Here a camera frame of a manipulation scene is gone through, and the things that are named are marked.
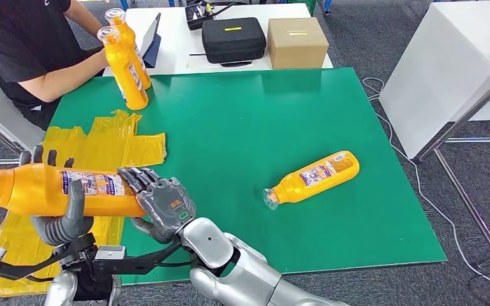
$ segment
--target orange bottle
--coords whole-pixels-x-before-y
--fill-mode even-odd
[[[56,168],[47,164],[25,164],[0,170],[0,207],[20,215],[63,215],[73,180],[82,183],[86,216],[144,215],[117,172]]]
[[[120,8],[111,8],[106,11],[104,16],[111,26],[114,26],[119,31],[119,40],[129,52],[132,65],[138,72],[142,87],[148,89],[151,86],[151,77],[145,67],[144,59],[136,46],[136,34],[125,22],[125,11]]]
[[[141,110],[147,106],[145,93],[140,77],[125,46],[119,41],[119,31],[114,27],[102,27],[97,37],[104,43],[104,51],[108,64],[112,68],[115,81],[126,106],[130,110]]]
[[[337,152],[285,176],[273,189],[264,189],[264,202],[271,209],[296,203],[354,178],[358,171],[360,164],[352,153]]]

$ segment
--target black t-shirt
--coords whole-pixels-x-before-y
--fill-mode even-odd
[[[0,86],[18,108],[43,102],[18,82],[85,58],[63,12],[70,0],[0,0]]]

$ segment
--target black case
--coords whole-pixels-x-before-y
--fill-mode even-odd
[[[207,60],[223,66],[249,64],[265,51],[265,35],[254,17],[206,21],[202,43]]]

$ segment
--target bottle label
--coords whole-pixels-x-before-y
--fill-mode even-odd
[[[94,174],[89,172],[61,171],[62,192],[68,194],[73,180],[79,180],[86,196],[128,196],[132,191],[119,175]]]
[[[345,153],[341,153],[328,159],[324,165],[318,164],[299,173],[299,177],[306,187],[311,187],[350,167],[352,167],[352,161]]]
[[[138,60],[140,61],[140,65],[142,65],[142,69],[145,71],[147,68],[145,67],[144,59],[142,58],[142,54],[140,54],[138,47],[136,47],[136,44],[134,44],[134,53],[136,53],[136,56],[138,57]]]
[[[132,79],[136,83],[136,87],[138,88],[139,91],[141,91],[142,90],[142,83],[140,82],[140,77],[138,76],[136,69],[134,69],[134,66],[132,66],[132,63],[129,64],[128,70],[130,71],[130,75],[132,76]]]

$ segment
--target bottle cap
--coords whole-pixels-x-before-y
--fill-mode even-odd
[[[125,22],[125,11],[120,8],[111,8],[106,11],[104,17],[112,26],[118,26]]]
[[[273,189],[264,189],[264,203],[273,210],[279,206],[279,198]]]
[[[102,27],[98,30],[98,33],[96,33],[96,37],[98,37],[104,45],[112,45],[119,41],[119,31],[112,26]]]

